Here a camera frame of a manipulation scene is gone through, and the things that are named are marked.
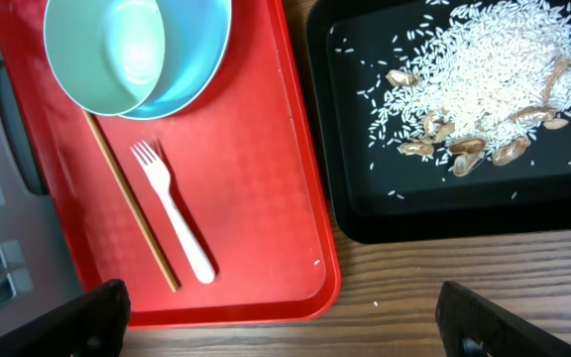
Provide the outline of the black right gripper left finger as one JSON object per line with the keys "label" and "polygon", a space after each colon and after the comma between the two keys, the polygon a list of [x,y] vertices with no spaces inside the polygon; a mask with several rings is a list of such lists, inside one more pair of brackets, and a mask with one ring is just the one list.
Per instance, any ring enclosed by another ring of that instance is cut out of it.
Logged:
{"label": "black right gripper left finger", "polygon": [[130,314],[126,284],[113,279],[0,336],[0,357],[119,357]]}

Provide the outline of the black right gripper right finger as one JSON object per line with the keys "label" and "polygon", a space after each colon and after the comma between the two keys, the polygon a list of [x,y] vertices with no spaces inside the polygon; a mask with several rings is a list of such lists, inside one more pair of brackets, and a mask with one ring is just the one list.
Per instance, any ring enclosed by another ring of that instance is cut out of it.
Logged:
{"label": "black right gripper right finger", "polygon": [[571,357],[571,344],[452,281],[435,320],[447,357]]}

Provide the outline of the wooden chopstick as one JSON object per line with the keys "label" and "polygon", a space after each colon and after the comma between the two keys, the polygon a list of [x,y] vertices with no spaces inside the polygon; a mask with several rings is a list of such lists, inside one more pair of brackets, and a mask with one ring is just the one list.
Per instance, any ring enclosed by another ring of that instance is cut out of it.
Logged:
{"label": "wooden chopstick", "polygon": [[177,292],[180,288],[180,284],[177,280],[177,278],[175,277],[174,273],[171,270],[171,267],[168,263],[168,260],[166,258],[166,256],[163,253],[163,250],[161,249],[160,245],[158,244],[157,239],[155,238],[150,225],[146,219],[146,217],[144,216],[144,214],[142,213],[139,203],[137,201],[137,199],[135,198],[132,189],[130,187],[130,185],[128,184],[128,182],[126,181],[126,179],[123,176],[123,171],[120,167],[120,165],[117,163],[113,152],[111,150],[111,148],[109,147],[109,145],[107,144],[106,140],[105,140],[105,136],[102,133],[101,129],[98,126],[97,120],[94,118],[94,116],[92,114],[90,114],[88,111],[86,111],[85,109],[81,110],[84,118],[85,118],[85,122],[88,125],[93,138],[96,142],[96,144],[98,145],[100,152],[112,174],[112,177],[114,178],[114,180],[116,181],[144,239],[147,242],[147,245],[152,253],[152,255],[154,256],[154,259],[159,267],[159,269],[161,270],[168,286],[170,287],[171,291],[173,293]]}

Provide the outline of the white plastic fork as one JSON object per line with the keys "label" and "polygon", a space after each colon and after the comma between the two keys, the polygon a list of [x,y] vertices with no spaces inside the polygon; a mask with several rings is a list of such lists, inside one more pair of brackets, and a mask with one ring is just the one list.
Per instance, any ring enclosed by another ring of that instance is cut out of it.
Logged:
{"label": "white plastic fork", "polygon": [[154,149],[144,141],[134,144],[131,151],[158,195],[195,277],[205,285],[212,284],[216,278],[215,269],[171,196],[170,170]]}

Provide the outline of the mint green cup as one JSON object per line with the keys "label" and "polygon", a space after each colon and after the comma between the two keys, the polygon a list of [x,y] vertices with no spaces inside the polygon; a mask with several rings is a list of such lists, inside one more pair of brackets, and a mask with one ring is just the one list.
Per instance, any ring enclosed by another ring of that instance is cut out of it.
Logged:
{"label": "mint green cup", "polygon": [[125,114],[158,84],[166,34],[155,0],[49,0],[43,32],[58,84],[88,112]]}

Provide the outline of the light blue bowl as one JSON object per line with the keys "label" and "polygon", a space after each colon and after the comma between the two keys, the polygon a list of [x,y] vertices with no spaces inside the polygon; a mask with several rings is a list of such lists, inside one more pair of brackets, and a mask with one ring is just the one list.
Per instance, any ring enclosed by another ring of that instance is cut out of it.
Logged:
{"label": "light blue bowl", "polygon": [[231,0],[159,0],[158,5],[164,65],[151,95],[123,115],[132,120],[170,116],[193,102],[215,76],[231,35]]}

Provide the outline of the grey dishwasher rack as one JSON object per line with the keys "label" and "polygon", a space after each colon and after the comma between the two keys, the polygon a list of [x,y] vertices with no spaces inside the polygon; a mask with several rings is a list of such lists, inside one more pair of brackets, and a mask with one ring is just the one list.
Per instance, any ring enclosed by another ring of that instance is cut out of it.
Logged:
{"label": "grey dishwasher rack", "polygon": [[0,336],[81,293],[0,50]]}

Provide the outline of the red plastic tray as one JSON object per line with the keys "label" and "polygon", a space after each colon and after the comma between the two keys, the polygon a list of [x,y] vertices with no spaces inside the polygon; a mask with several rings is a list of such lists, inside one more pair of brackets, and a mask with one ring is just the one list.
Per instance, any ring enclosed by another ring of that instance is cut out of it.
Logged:
{"label": "red plastic tray", "polygon": [[[127,286],[134,328],[302,321],[335,302],[338,258],[283,4],[233,5],[225,59],[202,94],[153,121],[98,124],[180,282],[164,278],[81,109],[58,86],[43,45],[42,1],[0,0],[0,49],[34,141],[78,279]],[[213,260],[194,276],[132,154],[147,141]]]}

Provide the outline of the black plastic bin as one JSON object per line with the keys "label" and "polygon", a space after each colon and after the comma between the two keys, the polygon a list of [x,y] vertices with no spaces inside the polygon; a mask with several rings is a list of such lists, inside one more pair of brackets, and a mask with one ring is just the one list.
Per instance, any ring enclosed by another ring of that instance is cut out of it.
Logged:
{"label": "black plastic bin", "polygon": [[515,162],[484,162],[458,178],[446,166],[372,144],[373,104],[364,88],[393,65],[394,47],[426,15],[443,25],[446,6],[421,1],[319,1],[305,37],[318,119],[314,144],[337,224],[361,243],[571,230],[571,118],[539,130]]}

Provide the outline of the rice and peanut shells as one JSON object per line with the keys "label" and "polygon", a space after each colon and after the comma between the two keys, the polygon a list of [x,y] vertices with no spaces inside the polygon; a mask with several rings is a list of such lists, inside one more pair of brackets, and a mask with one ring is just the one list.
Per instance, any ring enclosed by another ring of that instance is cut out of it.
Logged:
{"label": "rice and peanut shells", "polygon": [[409,1],[326,49],[356,200],[571,175],[571,1]]}

